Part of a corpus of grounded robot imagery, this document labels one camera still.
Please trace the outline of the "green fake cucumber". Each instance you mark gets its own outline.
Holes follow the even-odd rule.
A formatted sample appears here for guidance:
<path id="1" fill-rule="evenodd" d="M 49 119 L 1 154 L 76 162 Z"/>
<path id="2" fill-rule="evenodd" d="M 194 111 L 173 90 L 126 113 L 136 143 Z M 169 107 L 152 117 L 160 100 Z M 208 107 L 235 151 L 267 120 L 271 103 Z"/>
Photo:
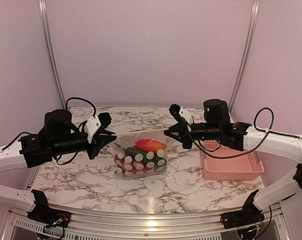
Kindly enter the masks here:
<path id="1" fill-rule="evenodd" d="M 143 155 L 143 163 L 147 169 L 163 167 L 167 162 L 165 159 L 166 152 L 162 149 L 158 150 L 157 152 L 146 152 L 143 150 L 135 149 L 133 147 L 124 149 L 125 156 L 133 156 L 136 154 Z"/>

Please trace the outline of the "red orange fake mango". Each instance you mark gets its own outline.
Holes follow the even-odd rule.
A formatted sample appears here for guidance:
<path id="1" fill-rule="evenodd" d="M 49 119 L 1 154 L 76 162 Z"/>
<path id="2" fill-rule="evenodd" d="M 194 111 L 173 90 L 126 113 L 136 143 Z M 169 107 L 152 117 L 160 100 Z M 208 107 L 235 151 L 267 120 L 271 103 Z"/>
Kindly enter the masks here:
<path id="1" fill-rule="evenodd" d="M 158 150 L 165 150 L 166 145 L 157 140 L 145 138 L 145 139 L 138 140 L 135 143 L 134 148 L 145 151 L 145 152 L 151 151 L 151 152 L 156 153 Z"/>

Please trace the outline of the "clear zip top bag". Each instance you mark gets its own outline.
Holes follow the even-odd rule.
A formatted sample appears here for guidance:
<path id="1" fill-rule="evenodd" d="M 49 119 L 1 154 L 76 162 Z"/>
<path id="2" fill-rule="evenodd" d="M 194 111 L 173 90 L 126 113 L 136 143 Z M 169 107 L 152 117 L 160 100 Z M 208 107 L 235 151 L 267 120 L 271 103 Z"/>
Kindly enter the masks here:
<path id="1" fill-rule="evenodd" d="M 114 173 L 122 179 L 165 173 L 171 145 L 163 129 L 122 134 L 112 143 Z"/>

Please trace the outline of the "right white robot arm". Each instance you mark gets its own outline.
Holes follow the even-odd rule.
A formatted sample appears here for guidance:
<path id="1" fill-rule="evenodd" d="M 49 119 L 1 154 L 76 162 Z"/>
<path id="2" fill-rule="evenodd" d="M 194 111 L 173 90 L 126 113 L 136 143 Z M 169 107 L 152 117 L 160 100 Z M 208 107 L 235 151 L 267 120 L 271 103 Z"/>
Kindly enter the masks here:
<path id="1" fill-rule="evenodd" d="M 289 174 L 249 195 L 238 214 L 241 223 L 249 224 L 258 212 L 302 192 L 302 135 L 275 132 L 271 127 L 261 129 L 255 123 L 232 123 L 227 103 L 221 99 L 206 100 L 203 107 L 205 122 L 195 123 L 193 116 L 184 107 L 170 105 L 169 112 L 176 124 L 165 130 L 164 134 L 180 142 L 184 149 L 195 145 L 215 159 L 218 156 L 208 153 L 201 146 L 201 141 L 217 141 L 222 146 L 239 151 L 239 157 L 258 151 L 297 163 L 297 167 Z"/>

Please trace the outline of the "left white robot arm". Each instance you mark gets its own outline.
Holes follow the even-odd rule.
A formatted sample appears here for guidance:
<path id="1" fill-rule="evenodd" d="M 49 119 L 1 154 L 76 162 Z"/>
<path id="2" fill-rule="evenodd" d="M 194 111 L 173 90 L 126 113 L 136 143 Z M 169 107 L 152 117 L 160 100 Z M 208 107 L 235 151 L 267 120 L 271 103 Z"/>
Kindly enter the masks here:
<path id="1" fill-rule="evenodd" d="M 106 129 L 112 120 L 107 112 L 90 117 L 83 130 L 79 130 L 71 120 L 71 112 L 65 109 L 46 113 L 39 133 L 22 132 L 0 148 L 0 173 L 30 169 L 53 160 L 59 161 L 63 155 L 77 156 L 80 152 L 86 152 L 92 160 L 102 148 L 116 140 L 115 133 Z M 54 218 L 54 211 L 42 191 L 23 191 L 0 185 L 0 203 L 35 213 L 44 223 Z"/>

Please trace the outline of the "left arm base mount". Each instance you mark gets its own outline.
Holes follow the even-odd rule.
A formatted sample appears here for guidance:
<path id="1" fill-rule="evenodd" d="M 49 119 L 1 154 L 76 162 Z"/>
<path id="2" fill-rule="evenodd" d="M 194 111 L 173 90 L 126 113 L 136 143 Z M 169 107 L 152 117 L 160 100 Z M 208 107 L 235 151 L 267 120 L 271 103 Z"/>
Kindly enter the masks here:
<path id="1" fill-rule="evenodd" d="M 29 219 L 47 224 L 48 227 L 68 227 L 70 212 L 51 208 L 42 191 L 33 189 L 31 193 L 34 196 L 35 207 L 27 212 Z"/>

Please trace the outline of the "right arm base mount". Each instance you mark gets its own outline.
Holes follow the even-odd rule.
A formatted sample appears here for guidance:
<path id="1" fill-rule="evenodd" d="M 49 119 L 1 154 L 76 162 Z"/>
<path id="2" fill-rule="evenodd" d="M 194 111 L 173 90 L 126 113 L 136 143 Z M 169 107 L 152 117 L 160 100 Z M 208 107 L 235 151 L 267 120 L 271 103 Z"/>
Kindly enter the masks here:
<path id="1" fill-rule="evenodd" d="M 265 217 L 262 210 L 259 210 L 254 204 L 254 197 L 258 190 L 252 192 L 241 210 L 225 212 L 220 215 L 220 222 L 225 229 L 242 227 L 250 224 L 262 222 Z"/>

